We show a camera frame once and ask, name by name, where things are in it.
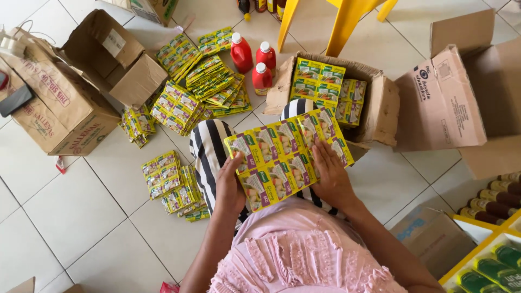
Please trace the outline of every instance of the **red ketchup bottle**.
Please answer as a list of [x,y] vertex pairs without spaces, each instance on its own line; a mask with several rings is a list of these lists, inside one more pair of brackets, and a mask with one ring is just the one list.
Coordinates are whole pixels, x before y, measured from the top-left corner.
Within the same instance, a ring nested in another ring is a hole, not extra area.
[[275,67],[277,60],[275,59],[275,50],[269,46],[268,42],[262,42],[260,48],[255,54],[255,60],[257,63],[264,63],[271,71],[271,75],[275,77]]
[[231,41],[230,55],[233,63],[240,74],[245,74],[253,68],[252,49],[238,32],[231,35]]
[[257,63],[252,73],[253,87],[257,95],[267,95],[269,88],[273,85],[273,76],[267,69],[266,64]]

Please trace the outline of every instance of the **pink top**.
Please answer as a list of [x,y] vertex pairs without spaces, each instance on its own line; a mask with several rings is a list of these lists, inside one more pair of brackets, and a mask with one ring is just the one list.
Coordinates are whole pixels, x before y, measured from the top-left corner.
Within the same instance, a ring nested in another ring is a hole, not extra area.
[[290,197],[248,217],[208,292],[407,292],[357,242],[347,221]]

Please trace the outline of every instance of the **person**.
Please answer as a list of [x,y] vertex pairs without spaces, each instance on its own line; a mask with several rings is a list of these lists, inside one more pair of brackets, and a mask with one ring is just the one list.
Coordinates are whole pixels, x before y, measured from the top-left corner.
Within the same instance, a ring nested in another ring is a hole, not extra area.
[[[281,119],[316,108],[312,100],[295,100]],[[192,131],[197,183],[211,217],[181,293],[444,292],[356,197],[325,141],[312,148],[319,182],[250,213],[235,175],[242,154],[230,159],[222,144],[234,134],[220,120]]]

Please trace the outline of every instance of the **bottle cap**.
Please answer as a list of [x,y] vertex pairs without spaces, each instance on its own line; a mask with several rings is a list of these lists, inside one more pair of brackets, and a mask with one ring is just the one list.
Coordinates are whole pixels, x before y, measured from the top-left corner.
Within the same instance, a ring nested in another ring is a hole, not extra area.
[[269,50],[271,49],[271,47],[269,46],[269,43],[266,42],[266,41],[262,42],[260,45],[261,45],[261,46],[260,46],[260,50],[261,50],[262,52],[264,52],[264,53],[268,53]]
[[255,70],[257,70],[258,73],[264,73],[266,71],[266,64],[262,62],[257,63],[257,66],[255,66]]
[[234,44],[239,44],[242,41],[241,34],[239,34],[238,32],[234,32],[233,35],[231,35],[231,41]]

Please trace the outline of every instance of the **cardboard box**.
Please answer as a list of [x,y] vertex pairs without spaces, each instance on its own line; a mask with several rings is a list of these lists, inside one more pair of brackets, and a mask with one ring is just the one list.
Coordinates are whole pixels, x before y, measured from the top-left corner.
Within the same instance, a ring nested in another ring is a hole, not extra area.
[[277,73],[279,79],[268,91],[266,97],[268,106],[264,110],[264,114],[280,114],[288,103],[291,91],[291,78],[293,77],[297,57],[343,67],[345,68],[344,78],[367,82],[360,126],[344,131],[345,139],[355,143],[350,145],[352,153],[359,151],[355,148],[360,147],[360,143],[378,141],[390,146],[396,145],[394,135],[396,134],[400,108],[398,87],[383,74],[382,70],[354,61],[307,52],[297,52],[296,57],[290,57],[279,67]]
[[389,230],[436,279],[477,245],[444,212],[417,206]]
[[168,74],[137,39],[104,10],[92,11],[57,55],[100,91],[139,108]]
[[[36,277],[32,277],[29,280],[22,282],[22,284],[16,286],[15,288],[9,290],[7,293],[34,293],[34,283],[36,282]],[[80,284],[75,284],[69,289],[65,290],[63,293],[85,293]]]
[[121,7],[150,21],[168,26],[178,0],[101,0]]
[[432,23],[430,59],[395,81],[395,151],[456,148],[475,179],[521,170],[521,38],[493,30],[493,9]]
[[9,74],[5,99],[24,81],[34,98],[12,114],[13,119],[49,155],[87,155],[117,127],[120,115],[107,100],[72,68],[52,55],[40,39],[28,39],[25,59],[0,55],[0,69]]

